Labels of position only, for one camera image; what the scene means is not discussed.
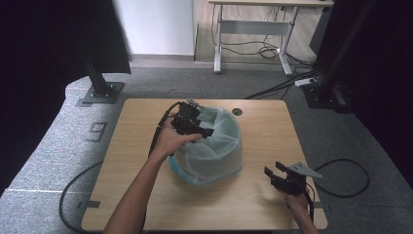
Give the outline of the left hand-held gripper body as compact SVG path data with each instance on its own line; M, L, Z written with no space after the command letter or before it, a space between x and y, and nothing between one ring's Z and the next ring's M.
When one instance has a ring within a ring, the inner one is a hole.
M201 134L201 121L198 120L200 110L195 104L180 102L178 112L171 120L171 125L181 135Z

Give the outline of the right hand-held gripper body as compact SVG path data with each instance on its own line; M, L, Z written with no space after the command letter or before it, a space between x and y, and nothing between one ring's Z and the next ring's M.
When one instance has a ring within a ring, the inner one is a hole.
M321 174L301 162L288 166L285 173L286 178L278 175L270 178L271 184L282 192L291 195L299 195L306 190L308 176L322 178Z

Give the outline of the person's right hand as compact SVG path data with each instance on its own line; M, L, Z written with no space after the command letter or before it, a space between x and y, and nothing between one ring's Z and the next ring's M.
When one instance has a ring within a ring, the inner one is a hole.
M284 199L289 206L289 209L294 215L308 214L308 201L304 194L291 195L283 193Z

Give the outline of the person's left hand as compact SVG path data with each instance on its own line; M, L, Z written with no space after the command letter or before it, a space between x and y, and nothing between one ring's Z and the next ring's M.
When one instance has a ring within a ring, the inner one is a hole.
M181 135L171 125L171 118L163 124L150 157L165 161L166 158L190 141L202 138L201 134Z

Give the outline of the white power strip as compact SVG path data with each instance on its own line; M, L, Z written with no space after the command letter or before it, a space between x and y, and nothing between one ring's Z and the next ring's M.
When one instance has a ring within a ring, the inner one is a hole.
M305 85L310 85L316 83L317 80L315 78L305 78L305 79L300 79L294 82L294 85L296 87L301 87Z

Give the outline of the black metal stand dark base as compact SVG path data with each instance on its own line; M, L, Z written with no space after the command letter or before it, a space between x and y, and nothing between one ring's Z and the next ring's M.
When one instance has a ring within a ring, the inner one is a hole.
M376 0L334 0L334 6L321 16L325 24L315 67L321 72L321 81L302 88L310 108L340 109L348 107L335 88L339 68L348 54L365 19Z

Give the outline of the black metal stand square base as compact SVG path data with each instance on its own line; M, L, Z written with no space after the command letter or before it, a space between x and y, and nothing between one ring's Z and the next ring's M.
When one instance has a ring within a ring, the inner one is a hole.
M83 65L92 85L84 97L80 99L80 104L83 106L95 103L114 104L124 88L124 83L107 82L87 55L83 57Z

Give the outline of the black curtain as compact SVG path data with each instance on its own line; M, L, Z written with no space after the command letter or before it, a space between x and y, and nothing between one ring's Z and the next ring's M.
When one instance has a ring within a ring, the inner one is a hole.
M54 122L66 86L129 73L114 0L0 0L0 196Z
M413 188L413 0L376 0L339 68L339 84Z

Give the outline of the dark grey panel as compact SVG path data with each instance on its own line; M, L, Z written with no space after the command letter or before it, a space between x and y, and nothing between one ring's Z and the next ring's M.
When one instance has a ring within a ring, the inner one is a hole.
M332 8L324 7L321 10L319 21L315 28L315 32L310 41L310 48L314 54L319 57L321 56L326 48L328 47L328 24L331 17Z

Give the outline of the white frame desk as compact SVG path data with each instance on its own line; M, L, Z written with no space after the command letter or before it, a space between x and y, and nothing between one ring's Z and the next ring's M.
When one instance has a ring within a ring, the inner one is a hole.
M300 8L330 8L334 5L333 0L207 0L208 3L218 6L216 46L214 49L213 71L221 72L221 36L223 34L245 34L245 35L275 35L282 37L282 44L277 49L278 58L281 62L284 74L291 76L292 71L287 61L286 49L292 35L293 28ZM268 6L268 7L291 7L292 17L289 21L257 21L257 20L228 20L223 18L225 6Z

